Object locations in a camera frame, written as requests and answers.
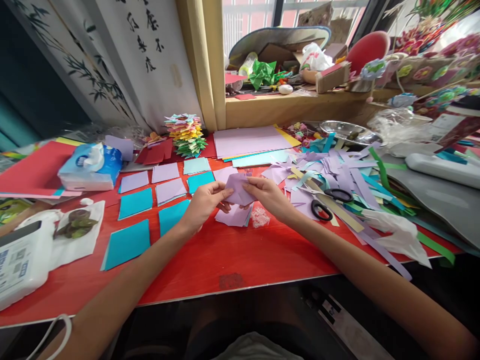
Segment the hand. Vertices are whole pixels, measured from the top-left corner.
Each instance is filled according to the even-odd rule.
[[[280,222],[285,223],[296,212],[297,209],[272,180],[252,176],[247,176],[246,178],[249,183],[243,184],[243,188],[255,196],[263,207]]]
[[[225,189],[225,183],[221,181],[214,181],[200,186],[193,194],[190,205],[188,205],[179,224],[181,223],[182,227],[197,232],[215,208],[219,208],[228,214],[231,207],[224,200],[232,195],[233,192],[234,190],[231,188]]]

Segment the plastic bag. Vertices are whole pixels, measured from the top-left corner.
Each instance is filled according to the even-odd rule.
[[[325,55],[320,46],[312,42],[305,46],[302,50],[300,73],[303,70],[323,71],[334,65],[332,58]]]
[[[432,137],[430,124],[419,123],[406,107],[379,111],[367,126],[381,135],[387,149],[397,144],[428,142]]]

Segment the blue paper square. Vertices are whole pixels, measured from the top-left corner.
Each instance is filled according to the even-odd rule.
[[[106,250],[105,271],[140,256],[150,247],[149,221],[113,232]]]
[[[122,196],[120,199],[120,213],[118,214],[118,220],[123,220],[133,215],[150,210],[153,203],[154,198],[152,197],[151,187],[143,191]]]
[[[190,176],[186,180],[188,183],[188,192],[193,195],[199,187],[208,183],[213,183],[214,181],[214,174],[211,171],[204,172],[200,175]]]
[[[198,157],[183,162],[183,175],[197,174],[208,170],[210,170],[210,164],[206,157]]]
[[[164,236],[170,231],[185,214],[189,207],[190,200],[184,200],[171,207],[164,208],[158,212],[160,220],[160,237]]]

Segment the white cable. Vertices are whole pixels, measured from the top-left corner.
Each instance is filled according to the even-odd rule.
[[[47,340],[47,338],[49,337],[50,333],[52,332],[52,329],[54,328],[55,324],[59,319],[62,319],[63,322],[65,323],[65,336],[63,337],[63,340],[60,346],[58,347],[58,349],[46,360],[53,360],[58,356],[58,354],[60,354],[60,352],[64,349],[65,345],[67,345],[67,341],[69,340],[70,335],[72,334],[72,320],[70,320],[68,315],[65,315],[65,314],[61,314],[57,316],[55,320],[53,320],[53,322],[50,324],[50,327],[48,328],[45,335],[43,336],[43,339],[37,345],[35,350],[33,350],[33,352],[26,358],[26,360],[31,360],[32,357],[37,353],[40,347],[44,344],[45,340]]]

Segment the plastic wrap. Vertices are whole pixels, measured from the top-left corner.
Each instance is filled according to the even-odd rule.
[[[427,142],[432,137],[430,124],[419,123],[406,107],[379,111],[367,126],[381,135],[387,149],[397,144]]]

